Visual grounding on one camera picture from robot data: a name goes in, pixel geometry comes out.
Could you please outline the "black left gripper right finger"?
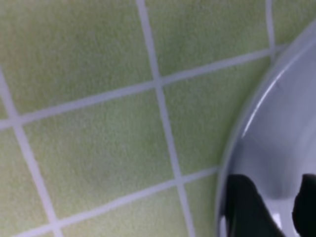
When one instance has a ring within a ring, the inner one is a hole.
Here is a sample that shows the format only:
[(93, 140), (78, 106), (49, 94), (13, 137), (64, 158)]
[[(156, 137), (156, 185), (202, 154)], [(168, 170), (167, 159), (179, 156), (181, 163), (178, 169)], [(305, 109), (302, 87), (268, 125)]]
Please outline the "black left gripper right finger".
[(301, 237), (316, 236), (316, 176), (304, 174), (292, 211), (293, 224)]

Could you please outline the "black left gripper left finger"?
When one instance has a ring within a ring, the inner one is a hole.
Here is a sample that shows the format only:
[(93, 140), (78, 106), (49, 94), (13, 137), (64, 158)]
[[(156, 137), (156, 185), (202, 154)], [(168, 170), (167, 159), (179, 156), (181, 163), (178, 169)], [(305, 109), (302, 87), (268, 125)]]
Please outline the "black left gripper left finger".
[(256, 186), (245, 175), (227, 179), (226, 223), (228, 237), (283, 237)]

